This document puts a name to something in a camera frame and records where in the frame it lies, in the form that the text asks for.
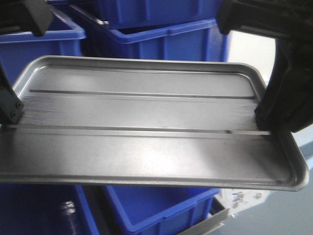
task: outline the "metal tray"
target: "metal tray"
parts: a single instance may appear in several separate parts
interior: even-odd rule
[[[242,64],[48,56],[15,91],[0,129],[3,182],[299,190],[308,167],[291,133],[260,132],[265,90]]]

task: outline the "brushed metal surface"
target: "brushed metal surface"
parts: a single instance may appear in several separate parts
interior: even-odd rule
[[[260,132],[258,72],[228,63],[49,56],[15,91],[0,129],[0,180],[299,190],[308,168],[290,132]]]

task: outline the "black clamp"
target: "black clamp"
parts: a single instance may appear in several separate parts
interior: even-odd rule
[[[224,0],[219,30],[276,38],[274,69],[255,109],[260,130],[281,123],[297,132],[313,123],[313,1]]]
[[[43,36],[53,20],[45,0],[1,0],[0,35],[31,31]],[[24,105],[16,96],[0,64],[0,124],[17,123]]]

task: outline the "stacked bins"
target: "stacked bins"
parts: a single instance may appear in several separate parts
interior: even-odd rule
[[[218,32],[213,19],[219,0],[48,2],[58,4],[85,29],[83,52],[87,56],[227,60],[227,37]],[[214,195],[219,192],[208,188],[111,186],[103,190],[126,235],[182,232],[206,219]]]
[[[40,56],[81,55],[84,30],[63,12],[54,8],[52,12],[54,20],[42,37],[35,37],[31,32],[0,36],[0,63],[11,84],[28,63]]]
[[[80,186],[0,184],[0,234],[99,235]]]
[[[206,219],[215,188],[105,186],[125,235],[176,235]]]
[[[100,20],[107,21],[110,29],[121,29],[211,19],[216,16],[221,0],[68,0],[68,2],[78,4]]]
[[[86,31],[83,51],[87,56],[193,61],[227,59],[227,37],[219,33],[214,19],[166,27],[108,30],[100,20],[77,6],[70,6],[69,14]]]

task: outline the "blue storage bin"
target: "blue storage bin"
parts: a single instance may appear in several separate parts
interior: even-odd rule
[[[126,235],[175,235],[206,219],[216,188],[105,186]]]
[[[99,235],[80,186],[0,184],[0,234]]]
[[[227,36],[219,33],[214,19],[167,27],[108,30],[77,6],[69,7],[69,14],[86,31],[87,39],[82,43],[87,56],[218,62],[227,60]]]
[[[29,62],[40,56],[81,55],[84,30],[63,12],[52,12],[55,18],[43,37],[35,37],[31,32],[0,35],[0,62],[11,84]]]
[[[110,29],[121,29],[211,19],[216,16],[221,0],[67,0],[67,3],[78,4],[108,21]]]

